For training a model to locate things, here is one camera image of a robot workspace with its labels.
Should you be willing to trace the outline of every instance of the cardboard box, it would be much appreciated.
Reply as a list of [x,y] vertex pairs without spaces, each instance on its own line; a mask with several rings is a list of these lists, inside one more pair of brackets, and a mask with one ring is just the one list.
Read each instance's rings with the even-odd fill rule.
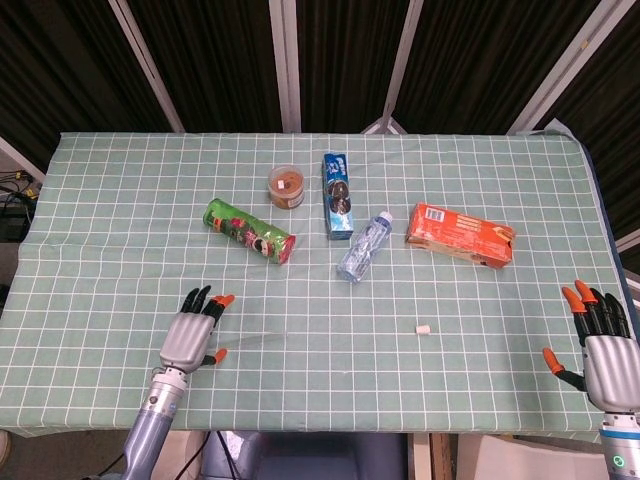
[[347,156],[327,153],[323,164],[324,214],[331,240],[347,240],[353,234]]
[[514,238],[511,227],[426,203],[416,205],[407,231],[410,245],[493,268],[511,262]]

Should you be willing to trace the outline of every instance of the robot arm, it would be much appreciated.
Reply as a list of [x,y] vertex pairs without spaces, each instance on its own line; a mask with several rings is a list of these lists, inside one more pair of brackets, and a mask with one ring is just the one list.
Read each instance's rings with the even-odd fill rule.
[[562,293],[574,315],[584,362],[584,376],[565,370],[551,349],[543,350],[551,372],[580,391],[604,412],[600,429],[612,480],[640,478],[640,347],[631,338],[622,306],[580,280]]
[[207,345],[224,309],[233,295],[213,297],[203,307],[211,287],[192,290],[182,309],[175,315],[160,350],[162,369],[153,377],[151,387],[129,432],[124,454],[124,474],[110,474],[102,479],[148,480],[158,461],[173,417],[187,388],[189,374],[203,365],[216,365],[226,355],[222,349],[206,355]]

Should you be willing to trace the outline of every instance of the orange box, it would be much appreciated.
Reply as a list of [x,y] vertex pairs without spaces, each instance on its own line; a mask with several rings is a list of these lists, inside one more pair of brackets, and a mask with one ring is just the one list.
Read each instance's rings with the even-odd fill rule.
[[426,203],[416,204],[407,231],[410,245],[493,268],[511,262],[514,238],[511,227]]

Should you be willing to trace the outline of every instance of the plastic water bottle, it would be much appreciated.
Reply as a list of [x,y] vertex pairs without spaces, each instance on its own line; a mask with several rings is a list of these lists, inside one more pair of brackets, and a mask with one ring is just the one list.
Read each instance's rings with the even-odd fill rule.
[[374,255],[389,238],[392,220],[393,217],[389,212],[380,212],[380,215],[373,217],[360,232],[356,243],[338,265],[338,273],[345,280],[351,283],[358,283],[362,280]]

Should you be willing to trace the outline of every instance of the bottle cap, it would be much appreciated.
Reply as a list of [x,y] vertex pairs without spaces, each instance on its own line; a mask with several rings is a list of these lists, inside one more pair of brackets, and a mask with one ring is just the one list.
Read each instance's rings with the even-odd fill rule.
[[380,215],[378,216],[384,218],[389,223],[393,221],[393,215],[391,215],[389,212],[380,212]]

